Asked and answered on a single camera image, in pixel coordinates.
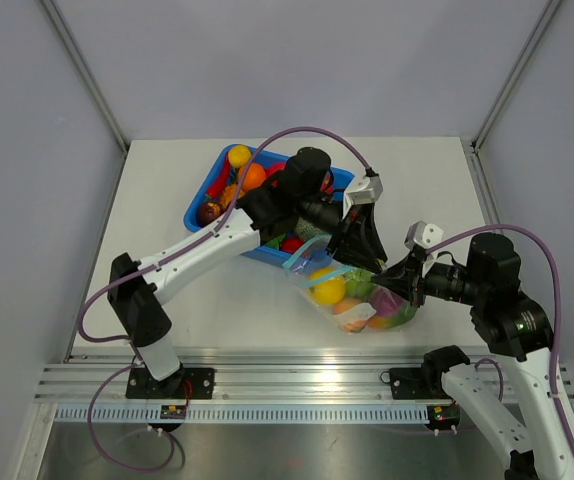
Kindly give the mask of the purple onion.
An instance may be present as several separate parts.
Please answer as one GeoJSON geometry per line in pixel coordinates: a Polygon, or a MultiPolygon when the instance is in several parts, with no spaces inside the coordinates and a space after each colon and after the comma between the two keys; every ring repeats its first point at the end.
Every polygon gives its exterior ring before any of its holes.
{"type": "Polygon", "coordinates": [[[404,300],[387,289],[375,289],[369,297],[369,303],[377,316],[392,318],[399,313],[404,300]]]}

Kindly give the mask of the yellow apple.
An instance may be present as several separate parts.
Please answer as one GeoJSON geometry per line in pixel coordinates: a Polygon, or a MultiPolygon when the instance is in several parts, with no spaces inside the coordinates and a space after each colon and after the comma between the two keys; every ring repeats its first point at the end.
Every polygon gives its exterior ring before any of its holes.
{"type": "Polygon", "coordinates": [[[308,287],[311,299],[319,306],[331,307],[338,304],[346,295],[345,281],[342,276],[336,276],[320,282],[323,276],[333,272],[331,267],[317,270],[310,275],[309,281],[314,285],[308,287]]]}

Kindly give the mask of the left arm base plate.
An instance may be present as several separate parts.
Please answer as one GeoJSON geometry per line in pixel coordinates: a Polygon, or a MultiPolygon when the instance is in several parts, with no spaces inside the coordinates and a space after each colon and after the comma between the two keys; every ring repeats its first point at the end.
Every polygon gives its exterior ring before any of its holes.
{"type": "Polygon", "coordinates": [[[146,368],[129,374],[125,396],[136,400],[210,400],[216,371],[205,367],[184,367],[164,380],[156,380],[146,368]]]}

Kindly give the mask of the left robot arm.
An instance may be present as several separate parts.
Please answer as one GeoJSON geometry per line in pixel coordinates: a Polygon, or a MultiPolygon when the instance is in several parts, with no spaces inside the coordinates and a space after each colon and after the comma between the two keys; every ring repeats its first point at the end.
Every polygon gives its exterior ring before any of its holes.
{"type": "Polygon", "coordinates": [[[345,187],[340,201],[326,194],[329,155],[303,147],[283,169],[245,193],[228,210],[167,250],[134,260],[128,254],[111,264],[108,302],[123,326],[135,356],[144,364],[148,386],[162,398],[185,388],[184,366],[168,334],[172,322],[163,306],[218,264],[290,232],[306,220],[330,239],[328,254],[343,265],[374,273],[387,260],[375,226],[374,207],[382,194],[379,175],[366,168],[345,187]]]}

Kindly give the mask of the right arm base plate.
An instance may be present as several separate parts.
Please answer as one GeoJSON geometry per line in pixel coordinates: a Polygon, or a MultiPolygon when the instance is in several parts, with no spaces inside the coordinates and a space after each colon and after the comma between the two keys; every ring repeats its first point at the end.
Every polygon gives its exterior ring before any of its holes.
{"type": "Polygon", "coordinates": [[[453,400],[442,390],[440,378],[431,383],[420,367],[389,368],[378,378],[390,389],[393,400],[453,400]]]}

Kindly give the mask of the green apple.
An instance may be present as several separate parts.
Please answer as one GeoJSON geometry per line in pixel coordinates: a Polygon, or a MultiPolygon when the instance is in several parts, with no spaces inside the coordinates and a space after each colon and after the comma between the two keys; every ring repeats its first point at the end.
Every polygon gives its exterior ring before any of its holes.
{"type": "Polygon", "coordinates": [[[405,325],[414,318],[416,311],[416,307],[414,307],[409,302],[404,301],[396,315],[393,317],[394,325],[396,327],[405,325]]]}

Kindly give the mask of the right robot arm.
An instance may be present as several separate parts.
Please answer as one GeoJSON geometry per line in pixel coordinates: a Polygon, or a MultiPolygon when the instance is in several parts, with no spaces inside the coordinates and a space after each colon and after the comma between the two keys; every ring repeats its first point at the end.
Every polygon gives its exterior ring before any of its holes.
{"type": "Polygon", "coordinates": [[[489,392],[469,357],[448,346],[424,355],[421,384],[433,396],[447,395],[471,418],[498,455],[507,479],[574,479],[574,412],[558,363],[558,318],[521,289],[521,259],[498,225],[465,233],[465,264],[443,264],[442,230],[412,225],[408,255],[374,282],[423,305],[427,297],[470,306],[475,331],[493,363],[510,380],[522,417],[516,419],[489,392]]]}

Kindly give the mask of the clear zip top bag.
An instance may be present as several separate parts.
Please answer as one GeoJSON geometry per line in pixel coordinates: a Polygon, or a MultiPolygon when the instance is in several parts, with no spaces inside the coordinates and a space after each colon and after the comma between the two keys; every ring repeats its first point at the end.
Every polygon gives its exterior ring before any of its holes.
{"type": "Polygon", "coordinates": [[[372,282],[372,273],[348,266],[327,252],[329,235],[315,236],[282,264],[290,283],[338,329],[358,334],[400,328],[416,315],[411,304],[372,282]]]}

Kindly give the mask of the orange peach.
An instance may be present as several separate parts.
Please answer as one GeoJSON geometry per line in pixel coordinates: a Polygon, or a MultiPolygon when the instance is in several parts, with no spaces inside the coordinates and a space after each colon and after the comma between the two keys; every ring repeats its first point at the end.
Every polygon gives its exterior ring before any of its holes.
{"type": "Polygon", "coordinates": [[[332,319],[346,333],[360,333],[376,310],[367,302],[345,298],[332,307],[332,319]]]}

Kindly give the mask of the striped green watermelon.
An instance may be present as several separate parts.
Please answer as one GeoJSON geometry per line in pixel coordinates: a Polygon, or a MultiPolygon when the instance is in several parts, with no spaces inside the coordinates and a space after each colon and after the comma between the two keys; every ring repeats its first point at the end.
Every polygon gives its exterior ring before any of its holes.
{"type": "Polygon", "coordinates": [[[344,275],[346,295],[361,301],[366,301],[374,285],[371,282],[372,273],[363,269],[356,269],[344,275]]]}

